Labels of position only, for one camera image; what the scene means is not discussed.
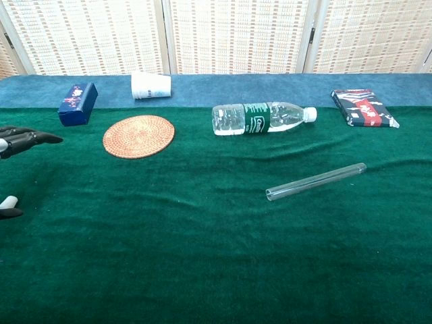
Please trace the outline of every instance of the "robotic finger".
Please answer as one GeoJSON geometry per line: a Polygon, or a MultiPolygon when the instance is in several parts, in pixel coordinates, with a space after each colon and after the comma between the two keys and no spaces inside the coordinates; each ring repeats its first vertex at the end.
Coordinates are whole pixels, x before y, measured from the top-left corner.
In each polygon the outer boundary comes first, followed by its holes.
{"type": "Polygon", "coordinates": [[[34,145],[42,143],[57,144],[63,142],[56,135],[33,131],[29,128],[0,128],[0,159],[7,159],[12,155],[27,151],[34,145]]]}
{"type": "Polygon", "coordinates": [[[8,196],[0,204],[0,219],[14,218],[22,215],[22,210],[15,208],[18,199],[14,196],[8,196]]]}

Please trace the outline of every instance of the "blue box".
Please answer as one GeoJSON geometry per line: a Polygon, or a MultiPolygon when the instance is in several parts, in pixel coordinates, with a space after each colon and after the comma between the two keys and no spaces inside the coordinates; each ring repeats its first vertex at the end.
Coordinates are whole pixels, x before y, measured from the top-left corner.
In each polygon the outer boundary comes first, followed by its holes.
{"type": "Polygon", "coordinates": [[[97,98],[95,85],[91,83],[74,84],[59,108],[59,118],[64,126],[87,124],[97,98]]]}

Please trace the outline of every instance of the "glass tube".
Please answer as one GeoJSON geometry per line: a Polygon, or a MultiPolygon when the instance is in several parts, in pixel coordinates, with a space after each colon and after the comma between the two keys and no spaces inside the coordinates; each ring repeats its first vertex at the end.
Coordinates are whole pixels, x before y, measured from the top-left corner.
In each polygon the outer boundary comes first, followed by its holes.
{"type": "Polygon", "coordinates": [[[306,179],[290,182],[289,184],[282,184],[281,186],[267,189],[265,194],[267,199],[276,200],[291,194],[296,194],[303,190],[311,189],[329,182],[338,181],[350,176],[355,176],[366,170],[367,166],[364,163],[357,163],[340,169],[325,172],[319,175],[314,175],[306,179]]]}

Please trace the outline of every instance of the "woven rattan coaster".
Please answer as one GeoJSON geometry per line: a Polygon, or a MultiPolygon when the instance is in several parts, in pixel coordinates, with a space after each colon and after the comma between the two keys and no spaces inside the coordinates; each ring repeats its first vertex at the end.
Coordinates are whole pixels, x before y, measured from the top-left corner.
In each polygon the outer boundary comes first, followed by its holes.
{"type": "Polygon", "coordinates": [[[139,159],[162,151],[173,140],[174,126],[152,115],[123,119],[103,136],[108,153],[124,159],[139,159]]]}

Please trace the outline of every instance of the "white cap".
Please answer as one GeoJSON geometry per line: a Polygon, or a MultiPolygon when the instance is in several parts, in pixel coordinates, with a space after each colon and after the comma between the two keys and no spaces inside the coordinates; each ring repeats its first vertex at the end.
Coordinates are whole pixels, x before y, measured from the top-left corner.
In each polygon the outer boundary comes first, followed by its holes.
{"type": "Polygon", "coordinates": [[[315,107],[304,108],[303,114],[303,120],[305,123],[312,123],[317,120],[317,109],[315,107]]]}

